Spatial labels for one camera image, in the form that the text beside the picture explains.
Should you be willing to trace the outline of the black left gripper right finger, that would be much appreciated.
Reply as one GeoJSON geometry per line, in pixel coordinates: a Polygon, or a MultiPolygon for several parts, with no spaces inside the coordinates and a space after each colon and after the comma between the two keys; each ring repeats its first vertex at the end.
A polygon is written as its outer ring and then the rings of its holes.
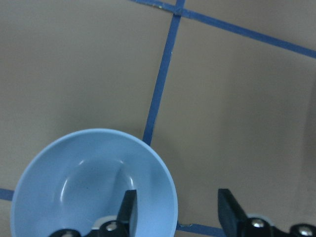
{"type": "Polygon", "coordinates": [[[218,219],[227,237],[241,237],[248,219],[229,189],[218,190],[218,219]]]}

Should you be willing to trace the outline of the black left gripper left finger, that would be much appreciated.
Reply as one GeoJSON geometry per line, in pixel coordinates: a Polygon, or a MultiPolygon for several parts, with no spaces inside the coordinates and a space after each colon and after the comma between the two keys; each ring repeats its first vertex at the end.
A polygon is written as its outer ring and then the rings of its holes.
{"type": "Polygon", "coordinates": [[[137,191],[127,190],[124,194],[116,222],[122,237],[134,237],[137,227],[137,191]]]}

